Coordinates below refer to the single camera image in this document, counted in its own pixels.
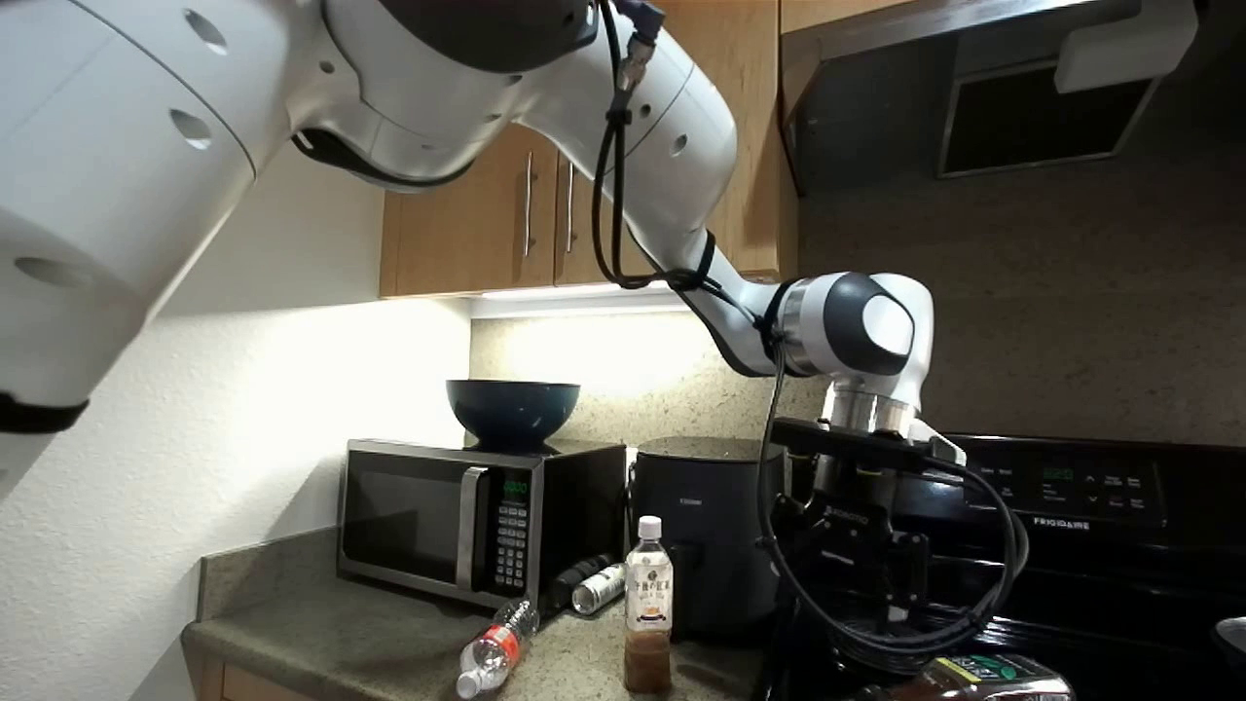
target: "microwave control panel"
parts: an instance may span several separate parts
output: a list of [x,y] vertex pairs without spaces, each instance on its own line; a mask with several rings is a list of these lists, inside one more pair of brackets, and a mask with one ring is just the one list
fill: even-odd
[[505,475],[494,509],[494,590],[524,593],[529,570],[529,475]]

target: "sauce bottle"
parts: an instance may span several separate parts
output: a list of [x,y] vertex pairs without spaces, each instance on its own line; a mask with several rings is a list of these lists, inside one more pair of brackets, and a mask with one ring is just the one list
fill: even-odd
[[669,619],[673,619],[673,564],[664,551],[664,517],[640,517],[640,545],[624,562],[624,684],[633,692],[669,688]]

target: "black bowl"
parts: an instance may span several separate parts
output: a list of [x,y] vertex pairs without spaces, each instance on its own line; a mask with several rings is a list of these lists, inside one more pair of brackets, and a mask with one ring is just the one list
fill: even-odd
[[448,397],[482,447],[539,447],[574,418],[579,386],[455,378]]

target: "upper cabinet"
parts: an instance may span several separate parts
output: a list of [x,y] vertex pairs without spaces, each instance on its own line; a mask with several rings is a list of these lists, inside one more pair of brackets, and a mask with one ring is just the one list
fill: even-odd
[[669,34],[726,95],[740,159],[712,213],[712,233],[747,278],[792,278],[800,201],[779,112],[779,5],[775,0],[664,0]]
[[[779,136],[779,5],[664,7],[665,33],[726,95],[740,134],[740,165],[710,225],[740,274],[794,274],[800,201]],[[633,238],[624,262],[629,274],[648,274]],[[586,279],[600,279],[591,184],[539,134],[505,129],[463,178],[387,200],[387,297]]]
[[[648,274],[633,238],[624,268]],[[529,129],[502,129],[448,186],[387,200],[383,297],[590,279],[600,279],[591,178]]]
[[560,157],[502,136],[448,186],[387,200],[383,294],[529,290],[555,278]]
[[784,34],[921,0],[784,0]]

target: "kitchen counter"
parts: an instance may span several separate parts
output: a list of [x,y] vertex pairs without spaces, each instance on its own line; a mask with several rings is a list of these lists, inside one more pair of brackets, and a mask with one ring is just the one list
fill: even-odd
[[[489,615],[337,578],[332,532],[203,562],[199,619],[187,654],[242,666],[332,701],[455,699],[459,652]],[[669,699],[747,699],[760,652],[673,647]],[[624,609],[600,619],[555,619],[502,699],[600,699],[624,688]]]

